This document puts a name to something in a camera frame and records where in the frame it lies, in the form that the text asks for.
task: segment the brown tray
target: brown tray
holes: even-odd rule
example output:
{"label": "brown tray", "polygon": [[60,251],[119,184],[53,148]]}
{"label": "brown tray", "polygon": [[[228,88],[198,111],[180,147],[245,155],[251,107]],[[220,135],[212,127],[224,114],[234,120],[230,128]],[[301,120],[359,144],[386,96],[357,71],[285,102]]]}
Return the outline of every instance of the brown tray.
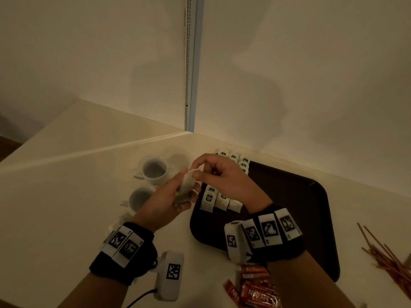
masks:
{"label": "brown tray", "polygon": [[[310,178],[253,161],[250,162],[248,176],[273,202],[289,210],[303,233],[307,251],[336,282],[340,277],[340,264],[325,189]],[[235,220],[246,220],[248,211],[244,206],[240,213],[222,211],[216,207],[212,213],[200,210],[206,187],[202,184],[191,215],[191,233],[201,243],[227,251],[224,225]]]}

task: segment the right hand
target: right hand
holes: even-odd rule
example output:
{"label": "right hand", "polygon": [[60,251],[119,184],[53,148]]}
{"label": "right hand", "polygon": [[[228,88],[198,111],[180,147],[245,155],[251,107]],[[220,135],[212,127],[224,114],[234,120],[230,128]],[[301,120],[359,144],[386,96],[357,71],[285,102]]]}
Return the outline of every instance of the right hand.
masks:
{"label": "right hand", "polygon": [[[270,197],[227,157],[203,154],[194,160],[192,168],[204,164],[204,170],[194,171],[193,178],[215,187],[224,196],[240,201],[249,213],[260,212],[272,203]],[[217,169],[221,175],[213,175]]]}

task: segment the espresso cup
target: espresso cup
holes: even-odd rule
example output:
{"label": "espresso cup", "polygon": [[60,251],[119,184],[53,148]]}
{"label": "espresso cup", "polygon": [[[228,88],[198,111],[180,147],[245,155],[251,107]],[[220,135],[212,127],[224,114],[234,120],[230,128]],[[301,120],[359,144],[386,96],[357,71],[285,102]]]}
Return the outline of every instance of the espresso cup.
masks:
{"label": "espresso cup", "polygon": [[168,163],[162,158],[152,158],[144,162],[141,171],[134,178],[143,179],[149,184],[160,186],[167,179]]}
{"label": "espresso cup", "polygon": [[153,187],[140,187],[134,190],[128,201],[121,202],[121,206],[128,207],[132,212],[136,213],[150,199],[155,189]]}

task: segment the table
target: table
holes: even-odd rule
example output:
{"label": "table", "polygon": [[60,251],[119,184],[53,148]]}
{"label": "table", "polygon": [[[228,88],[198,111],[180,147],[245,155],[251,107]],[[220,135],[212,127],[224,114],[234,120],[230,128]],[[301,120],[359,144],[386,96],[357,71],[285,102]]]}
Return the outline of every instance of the table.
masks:
{"label": "table", "polygon": [[[366,224],[400,259],[411,252],[411,199],[279,160],[202,135],[79,101],[0,163],[0,298],[25,308],[55,307],[87,274],[119,204],[144,181],[142,160],[161,155],[177,166],[216,149],[318,181],[327,191],[341,276],[338,286],[356,306],[404,307],[409,300],[361,250],[356,223]],[[223,251],[196,241],[191,212],[155,234],[159,254],[185,255],[175,303],[147,296],[136,307],[235,307],[223,282],[235,265]],[[125,306],[154,286],[147,273],[129,288]]]}

